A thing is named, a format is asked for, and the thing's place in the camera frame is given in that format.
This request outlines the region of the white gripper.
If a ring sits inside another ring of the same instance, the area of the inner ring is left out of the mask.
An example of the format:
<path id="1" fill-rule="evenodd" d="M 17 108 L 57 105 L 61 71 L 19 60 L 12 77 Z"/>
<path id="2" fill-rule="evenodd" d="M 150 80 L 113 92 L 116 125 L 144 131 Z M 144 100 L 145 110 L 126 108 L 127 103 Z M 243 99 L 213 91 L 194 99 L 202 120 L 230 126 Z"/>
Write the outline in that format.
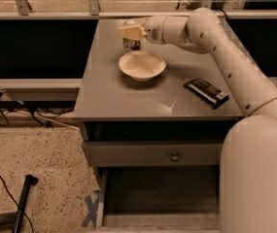
<path id="1" fill-rule="evenodd" d="M 127 25 L 118 28 L 122 38 L 141 41 L 144 37 L 152 44 L 164 45 L 163 28 L 167 16 L 140 17 L 140 25 Z"/>

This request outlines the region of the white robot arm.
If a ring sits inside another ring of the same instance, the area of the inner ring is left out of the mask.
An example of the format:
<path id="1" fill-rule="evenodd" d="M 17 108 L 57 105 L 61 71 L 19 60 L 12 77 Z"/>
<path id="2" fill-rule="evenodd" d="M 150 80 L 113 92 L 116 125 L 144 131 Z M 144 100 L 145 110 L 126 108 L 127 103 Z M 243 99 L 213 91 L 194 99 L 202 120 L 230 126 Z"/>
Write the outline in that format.
<path id="1" fill-rule="evenodd" d="M 232 39 L 217 14 L 140 17 L 121 37 L 213 57 L 243 118 L 228 131 L 220 162 L 220 233 L 277 233 L 277 86 Z"/>

